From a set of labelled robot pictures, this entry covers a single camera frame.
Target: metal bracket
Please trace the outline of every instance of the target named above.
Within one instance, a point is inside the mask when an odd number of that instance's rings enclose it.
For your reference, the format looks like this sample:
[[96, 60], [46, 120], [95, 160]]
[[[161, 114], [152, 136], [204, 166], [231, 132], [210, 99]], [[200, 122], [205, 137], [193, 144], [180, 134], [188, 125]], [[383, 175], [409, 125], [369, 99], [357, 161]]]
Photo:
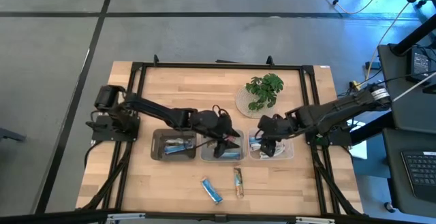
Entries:
[[228, 222], [226, 214], [215, 214], [215, 222], [217, 223], [225, 223]]
[[108, 214], [108, 221], [145, 219], [145, 213]]
[[153, 66], [154, 67], [157, 67], [157, 63], [159, 62], [159, 58], [157, 58], [157, 55], [155, 54], [154, 56], [153, 56]]
[[268, 56], [268, 58], [266, 59], [266, 64], [270, 65], [270, 67], [273, 67], [275, 65], [272, 56]]
[[312, 65], [302, 65], [301, 66], [303, 70], [305, 70], [310, 75], [315, 75], [315, 70], [313, 69]]
[[296, 217], [296, 223], [334, 224], [334, 219], [323, 219], [323, 218], [313, 218], [313, 217]]
[[347, 129], [347, 123], [340, 123], [339, 129], [327, 136], [318, 136], [317, 133], [306, 133], [307, 144], [314, 143], [316, 146], [351, 146], [352, 137]]
[[133, 123], [132, 131], [125, 133], [118, 131], [112, 126], [113, 120], [109, 116], [101, 115], [95, 121], [95, 128], [93, 129], [92, 140], [95, 141], [120, 141], [120, 142], [133, 142], [138, 138], [138, 130], [140, 124], [140, 117], [132, 117]]
[[133, 62], [130, 71], [138, 71], [142, 67], [141, 62]]

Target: round plate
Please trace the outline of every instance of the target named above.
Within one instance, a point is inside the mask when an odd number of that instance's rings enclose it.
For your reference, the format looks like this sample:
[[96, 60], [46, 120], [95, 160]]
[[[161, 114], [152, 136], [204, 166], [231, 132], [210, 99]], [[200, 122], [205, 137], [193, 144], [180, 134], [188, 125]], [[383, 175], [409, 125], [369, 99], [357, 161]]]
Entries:
[[274, 115], [274, 107], [267, 108], [265, 105], [259, 111], [252, 111], [248, 108], [248, 104], [250, 104], [250, 102], [257, 101], [258, 99], [259, 98], [257, 95], [248, 92], [244, 86], [236, 93], [236, 107], [238, 108], [240, 113], [244, 114], [249, 118], [260, 118], [262, 115], [267, 115], [271, 117], [272, 115]]

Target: blue wrapper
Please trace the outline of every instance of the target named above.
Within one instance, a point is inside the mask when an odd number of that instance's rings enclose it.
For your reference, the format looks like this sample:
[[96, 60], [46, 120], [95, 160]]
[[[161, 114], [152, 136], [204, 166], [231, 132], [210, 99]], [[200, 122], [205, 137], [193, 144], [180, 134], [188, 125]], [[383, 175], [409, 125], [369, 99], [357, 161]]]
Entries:
[[257, 140], [254, 136], [250, 136], [248, 138], [248, 143], [252, 144], [252, 143], [260, 143], [261, 139]]
[[223, 201], [223, 198], [220, 195], [218, 195], [218, 193], [212, 187], [212, 184], [209, 182], [209, 180], [206, 177], [203, 178], [202, 180], [202, 186], [216, 204], [219, 204], [221, 201]]
[[186, 150], [186, 149], [190, 149], [193, 148], [192, 143], [188, 143], [186, 145], [186, 148], [184, 145], [182, 146], [165, 146], [165, 148], [163, 148], [163, 151], [165, 152], [166, 155], [169, 155], [170, 153], [176, 153], [176, 152], [180, 152], [182, 150]]
[[240, 152], [225, 152], [220, 159], [240, 159]]

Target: floor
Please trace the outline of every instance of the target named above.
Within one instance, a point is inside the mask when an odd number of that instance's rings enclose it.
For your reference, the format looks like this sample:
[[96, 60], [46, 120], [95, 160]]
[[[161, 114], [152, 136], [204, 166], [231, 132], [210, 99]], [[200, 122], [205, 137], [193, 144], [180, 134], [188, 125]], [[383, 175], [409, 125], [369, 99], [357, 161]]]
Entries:
[[[353, 11], [367, 1], [340, 3]], [[74, 209], [91, 137], [84, 122], [113, 61], [157, 54], [163, 62], [264, 63], [272, 55], [276, 63], [331, 66], [342, 93], [364, 78], [362, 66], [404, 5], [374, 0], [346, 17], [326, 0], [0, 0], [0, 127], [27, 135], [0, 143], [0, 216], [33, 212], [58, 141], [65, 152], [47, 211]], [[398, 42], [434, 13], [431, 3], [409, 5], [382, 43]], [[383, 178], [358, 176], [358, 186], [372, 217], [436, 221], [386, 212]]]

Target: table leg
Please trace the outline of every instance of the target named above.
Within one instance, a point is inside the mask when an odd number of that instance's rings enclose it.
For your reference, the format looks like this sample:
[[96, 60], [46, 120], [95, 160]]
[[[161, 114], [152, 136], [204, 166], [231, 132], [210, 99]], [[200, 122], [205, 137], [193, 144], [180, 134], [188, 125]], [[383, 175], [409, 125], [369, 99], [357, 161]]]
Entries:
[[395, 213], [397, 200], [395, 197], [394, 185], [391, 178], [388, 178], [388, 188], [391, 200], [390, 202], [384, 203], [384, 208], [390, 213]]
[[350, 133], [352, 145], [359, 144], [361, 141], [381, 133], [384, 128], [395, 128], [392, 112], [385, 113], [374, 121], [367, 123], [365, 126], [352, 131]]

